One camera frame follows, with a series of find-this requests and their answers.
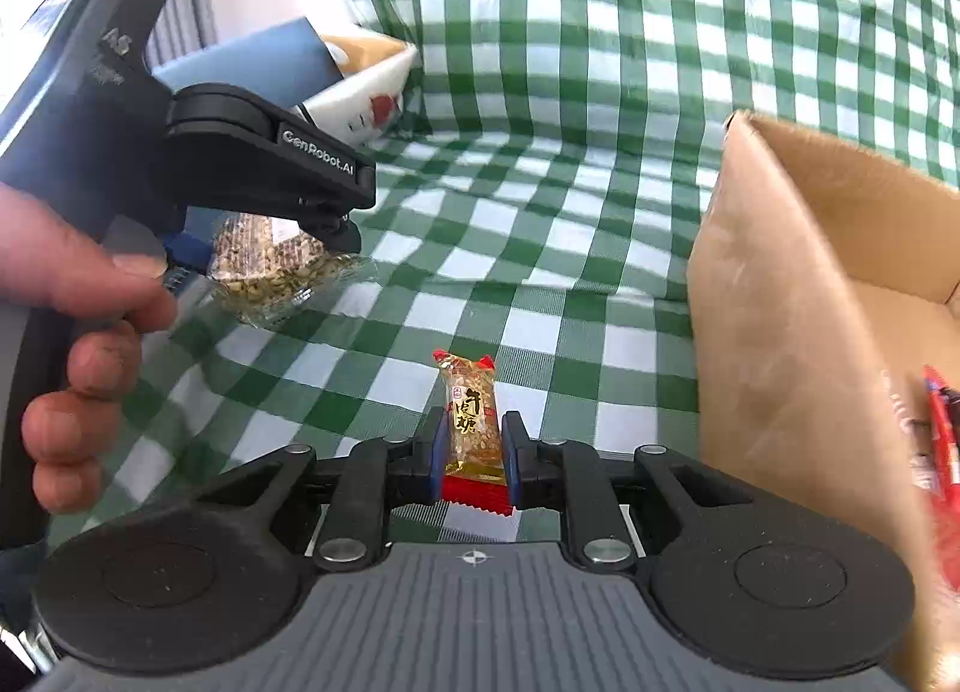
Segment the red gold candy bar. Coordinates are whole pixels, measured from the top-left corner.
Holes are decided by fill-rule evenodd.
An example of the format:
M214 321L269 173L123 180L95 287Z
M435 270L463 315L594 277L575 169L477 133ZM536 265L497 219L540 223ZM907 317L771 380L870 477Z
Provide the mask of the red gold candy bar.
M511 515L503 434L494 399L494 360L433 353L444 378L448 456L441 497L494 515Z

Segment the puffed grain snack bag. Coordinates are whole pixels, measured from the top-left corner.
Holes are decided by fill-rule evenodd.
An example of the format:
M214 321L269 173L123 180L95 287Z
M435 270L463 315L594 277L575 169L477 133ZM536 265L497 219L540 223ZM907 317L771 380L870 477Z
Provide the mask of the puffed grain snack bag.
M292 219L247 213L220 219L206 268L213 299L257 328L275 327L311 300L375 276L370 258L331 252Z

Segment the red blue snack packet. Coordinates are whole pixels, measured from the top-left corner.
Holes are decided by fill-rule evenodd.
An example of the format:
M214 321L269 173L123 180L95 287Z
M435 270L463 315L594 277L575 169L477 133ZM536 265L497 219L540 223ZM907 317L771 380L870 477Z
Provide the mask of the red blue snack packet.
M958 510L958 392L934 367L924 367L924 385L931 419L931 447L940 494L952 512Z

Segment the white patterned cushion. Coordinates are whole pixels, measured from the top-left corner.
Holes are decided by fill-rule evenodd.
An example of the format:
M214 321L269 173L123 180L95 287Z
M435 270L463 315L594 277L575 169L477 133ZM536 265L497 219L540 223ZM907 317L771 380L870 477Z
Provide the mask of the white patterned cushion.
M342 78L299 103L296 114L353 148L381 137L404 107L416 45L364 29L320 40Z

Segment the green white checkered cloth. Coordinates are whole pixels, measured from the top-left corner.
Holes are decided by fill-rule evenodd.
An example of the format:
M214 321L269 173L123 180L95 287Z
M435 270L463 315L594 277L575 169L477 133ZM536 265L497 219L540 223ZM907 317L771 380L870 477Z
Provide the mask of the green white checkered cloth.
M551 442L698 447L686 261L729 114L958 177L958 0L343 0L415 44L353 278L270 330L210 296L156 339L101 502L53 541L288 442L407 435L438 348Z

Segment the brown cardboard box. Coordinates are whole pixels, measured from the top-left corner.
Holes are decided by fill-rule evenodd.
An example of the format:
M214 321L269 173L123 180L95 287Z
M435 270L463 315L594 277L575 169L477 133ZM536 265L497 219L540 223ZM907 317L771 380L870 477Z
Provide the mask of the brown cardboard box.
M686 267L708 465L872 534L910 567L895 653L958 684L924 375L958 378L958 195L889 156L755 112L729 119Z

